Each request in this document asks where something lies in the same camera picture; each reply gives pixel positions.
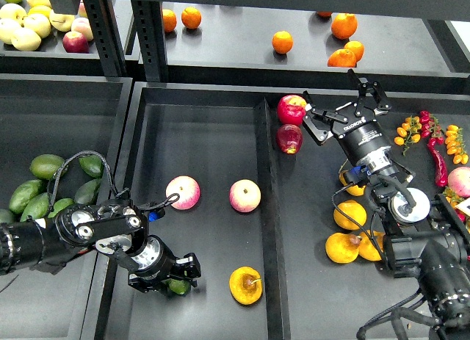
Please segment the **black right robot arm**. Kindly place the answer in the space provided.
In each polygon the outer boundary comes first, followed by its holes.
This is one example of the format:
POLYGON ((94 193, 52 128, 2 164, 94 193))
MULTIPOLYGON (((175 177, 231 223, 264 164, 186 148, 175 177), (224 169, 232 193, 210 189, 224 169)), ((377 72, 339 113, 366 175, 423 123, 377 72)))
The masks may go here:
POLYGON ((372 221, 383 226, 379 242, 372 228, 364 234, 395 278, 415 278, 418 290, 372 317, 357 332, 390 322, 395 336, 406 339, 405 321, 426 325, 430 337, 469 337, 469 232, 442 194, 429 198, 411 187, 415 174, 391 156, 391 143, 377 121, 390 102, 378 82, 348 70, 358 91, 355 101, 334 110, 313 104, 305 108, 303 125, 318 145, 335 139, 351 168, 348 187, 360 186, 372 204, 372 221))

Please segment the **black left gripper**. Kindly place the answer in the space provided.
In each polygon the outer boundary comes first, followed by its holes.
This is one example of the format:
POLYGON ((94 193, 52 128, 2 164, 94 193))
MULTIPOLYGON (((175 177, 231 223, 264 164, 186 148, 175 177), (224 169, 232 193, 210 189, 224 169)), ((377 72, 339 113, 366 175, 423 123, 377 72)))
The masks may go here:
POLYGON ((135 274, 129 274, 128 285, 139 292, 167 292, 167 279, 187 281, 197 287, 201 268, 195 253, 183 258, 173 255, 170 248, 157 236, 149 236, 143 250, 135 256, 139 264, 135 274))

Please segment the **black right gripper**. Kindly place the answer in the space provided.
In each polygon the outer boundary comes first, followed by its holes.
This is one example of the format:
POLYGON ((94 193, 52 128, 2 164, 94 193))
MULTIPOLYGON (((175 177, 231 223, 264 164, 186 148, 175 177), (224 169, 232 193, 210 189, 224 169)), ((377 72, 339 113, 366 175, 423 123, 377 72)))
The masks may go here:
POLYGON ((358 91, 355 109, 344 108, 339 113, 319 109, 309 92, 304 90, 303 126, 317 145, 323 145, 334 136, 352 164, 388 164, 391 143, 375 117, 391 110, 388 96, 379 82, 359 78, 352 68, 347 71, 347 76, 358 91), (376 103, 373 110, 364 109, 367 95, 371 95, 376 103))

